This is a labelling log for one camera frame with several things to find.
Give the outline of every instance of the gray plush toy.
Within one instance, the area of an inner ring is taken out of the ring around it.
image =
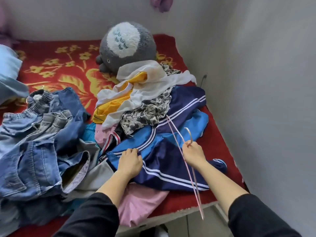
[[[117,73],[125,64],[145,60],[156,60],[152,34],[138,23],[121,22],[105,34],[96,63],[101,72]]]

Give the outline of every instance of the hand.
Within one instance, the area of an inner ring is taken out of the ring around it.
[[[143,159],[142,156],[137,156],[137,149],[127,149],[121,155],[121,158],[118,161],[118,171],[123,174],[126,174],[129,179],[137,176],[142,169]]]
[[[193,168],[199,170],[201,166],[203,166],[206,162],[204,152],[202,147],[198,145],[195,141],[190,144],[191,141],[186,141],[182,146],[182,152],[185,161],[192,166]]]

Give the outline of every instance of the yellow shirt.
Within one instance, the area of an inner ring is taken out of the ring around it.
[[[132,79],[127,80],[120,88],[120,92],[124,91],[128,83],[134,84],[147,80],[147,72],[139,72]],[[124,92],[121,96],[113,99],[105,104],[98,106],[93,113],[92,121],[96,124],[102,124],[109,113],[117,111],[121,104],[130,98],[133,89],[128,92]]]

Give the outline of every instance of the pink shirt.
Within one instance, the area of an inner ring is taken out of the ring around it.
[[[109,137],[109,135],[115,130],[117,127],[117,124],[112,126],[111,128],[102,130],[102,124],[96,124],[95,125],[95,134],[94,134],[94,139],[97,142],[97,144],[103,148],[104,144]]]
[[[128,184],[118,207],[120,224],[137,226],[167,197],[169,191],[158,191],[136,183]]]

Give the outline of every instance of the floral pattern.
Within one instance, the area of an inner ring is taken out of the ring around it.
[[[57,91],[72,87],[89,113],[93,113],[97,94],[112,89],[119,81],[113,74],[100,73],[95,63],[100,41],[27,42],[16,53],[23,61],[18,80],[30,92]],[[175,66],[173,58],[157,52],[157,61]],[[18,113],[26,108],[25,99],[11,99],[0,106],[0,123],[5,112]]]

